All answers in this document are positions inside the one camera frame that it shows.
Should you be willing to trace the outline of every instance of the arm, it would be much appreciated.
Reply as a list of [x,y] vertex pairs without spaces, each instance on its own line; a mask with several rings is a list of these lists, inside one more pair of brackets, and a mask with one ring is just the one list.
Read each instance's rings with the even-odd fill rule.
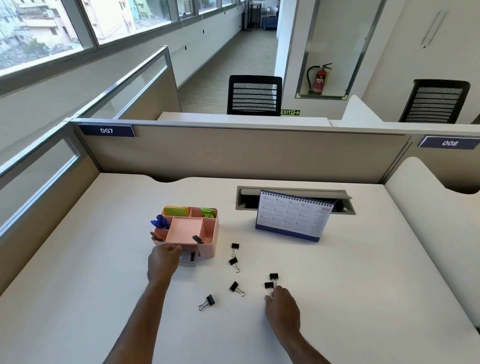
[[300,334],[300,310],[290,292],[276,286],[272,296],[265,296],[265,314],[293,364],[330,364]]
[[104,364],[151,364],[163,301],[182,247],[165,244],[148,257],[148,285]]

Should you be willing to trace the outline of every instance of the red fire extinguisher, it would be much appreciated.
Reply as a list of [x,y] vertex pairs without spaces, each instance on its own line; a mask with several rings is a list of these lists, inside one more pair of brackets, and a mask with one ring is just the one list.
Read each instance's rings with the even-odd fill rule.
[[[331,64],[333,63],[324,64],[322,67],[312,66],[308,69],[307,71],[308,87],[309,87],[309,90],[311,90],[314,94],[321,95],[322,92],[324,91],[325,81],[327,79],[327,73],[328,73],[326,69],[332,70],[330,67],[328,67]],[[315,83],[313,84],[313,87],[312,87],[312,84],[310,82],[309,72],[313,68],[320,68],[320,70],[317,72],[317,76],[315,77]]]

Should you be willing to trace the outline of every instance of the desk organizer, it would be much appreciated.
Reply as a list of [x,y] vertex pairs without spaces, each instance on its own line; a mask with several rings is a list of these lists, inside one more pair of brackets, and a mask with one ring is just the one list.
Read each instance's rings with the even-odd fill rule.
[[[213,258],[216,250],[218,236],[218,210],[216,218],[204,218],[200,207],[189,207],[188,217],[169,216],[162,210],[163,217],[170,223],[170,229],[155,228],[155,235],[163,240],[159,242],[152,239],[156,245],[176,244],[182,245],[183,250],[196,251],[202,258]],[[192,239],[198,235],[204,244],[199,244]]]

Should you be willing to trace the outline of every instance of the office chair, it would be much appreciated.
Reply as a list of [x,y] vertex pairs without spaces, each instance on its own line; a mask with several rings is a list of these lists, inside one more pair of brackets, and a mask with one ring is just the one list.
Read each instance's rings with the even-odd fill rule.
[[281,77],[230,76],[227,114],[280,116],[281,109]]
[[414,80],[399,121],[455,124],[469,90],[467,81]]

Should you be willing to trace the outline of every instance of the green exit sign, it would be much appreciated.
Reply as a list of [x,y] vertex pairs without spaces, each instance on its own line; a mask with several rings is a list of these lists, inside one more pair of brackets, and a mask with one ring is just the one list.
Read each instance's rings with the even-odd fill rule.
[[286,109],[282,109],[280,115],[300,116],[300,110],[286,110]]

